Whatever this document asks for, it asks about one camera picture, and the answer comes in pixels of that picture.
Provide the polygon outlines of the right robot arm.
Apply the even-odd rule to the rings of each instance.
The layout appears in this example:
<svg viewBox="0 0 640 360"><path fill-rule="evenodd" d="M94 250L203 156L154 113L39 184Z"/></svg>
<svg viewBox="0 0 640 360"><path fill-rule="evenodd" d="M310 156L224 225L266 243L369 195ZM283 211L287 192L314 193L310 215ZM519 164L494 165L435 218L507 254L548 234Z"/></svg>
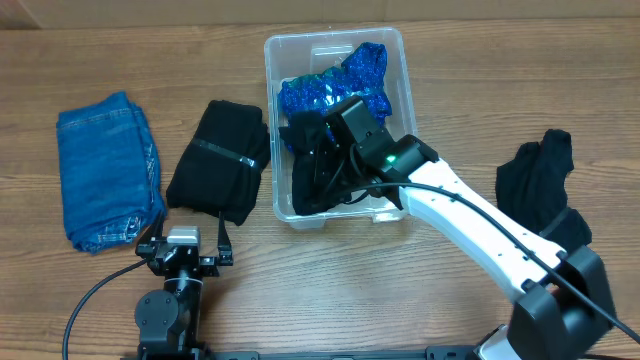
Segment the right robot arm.
<svg viewBox="0 0 640 360"><path fill-rule="evenodd" d="M470 359L580 359L616 327L600 257L568 253L502 213L468 187L413 135L395 140L354 96L323 119L336 151L351 161L358 189L444 234L481 266L512 303L508 324L487 335Z"/></svg>

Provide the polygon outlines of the blue sparkly garment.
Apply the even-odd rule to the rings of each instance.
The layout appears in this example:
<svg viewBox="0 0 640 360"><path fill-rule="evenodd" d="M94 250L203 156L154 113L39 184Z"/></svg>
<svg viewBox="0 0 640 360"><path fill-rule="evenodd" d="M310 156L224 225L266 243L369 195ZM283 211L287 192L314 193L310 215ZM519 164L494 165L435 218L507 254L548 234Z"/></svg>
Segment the blue sparkly garment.
<svg viewBox="0 0 640 360"><path fill-rule="evenodd" d="M363 42L338 66L284 81L278 100L287 117L287 127L296 124L294 116L298 113L326 115L352 96L359 96L378 124L384 126L393 113L384 90L387 64L388 53L383 44Z"/></svg>

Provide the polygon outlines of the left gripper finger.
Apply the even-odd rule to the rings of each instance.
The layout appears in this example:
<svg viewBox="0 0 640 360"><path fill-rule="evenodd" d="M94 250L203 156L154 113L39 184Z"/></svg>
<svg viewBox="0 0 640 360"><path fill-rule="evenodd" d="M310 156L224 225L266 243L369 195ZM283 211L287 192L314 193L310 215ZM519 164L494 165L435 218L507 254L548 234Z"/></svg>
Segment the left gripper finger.
<svg viewBox="0 0 640 360"><path fill-rule="evenodd" d="M228 232L226 230L225 225L225 216L222 211L218 213L218 239L217 239L217 248L220 253L231 253L232 245L229 239Z"/></svg>
<svg viewBox="0 0 640 360"><path fill-rule="evenodd" d="M163 213L158 214L154 220L147 226L145 226L136 237L135 244L148 245L155 237L160 237L163 231L163 225L165 221L165 215Z"/></svg>

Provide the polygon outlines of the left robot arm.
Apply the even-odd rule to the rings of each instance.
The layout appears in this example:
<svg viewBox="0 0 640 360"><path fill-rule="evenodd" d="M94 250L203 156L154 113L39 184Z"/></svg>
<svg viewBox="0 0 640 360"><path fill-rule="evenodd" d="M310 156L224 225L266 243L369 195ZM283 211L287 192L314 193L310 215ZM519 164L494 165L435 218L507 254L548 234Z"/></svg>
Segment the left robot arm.
<svg viewBox="0 0 640 360"><path fill-rule="evenodd" d="M163 287L145 294L135 308L139 328L139 359L212 359L213 352L198 340L202 289L206 277L218 277L221 267L234 264L223 215L218 217L216 256L200 253L196 226L175 226L164 235L164 217L142 230L135 253L164 279Z"/></svg>

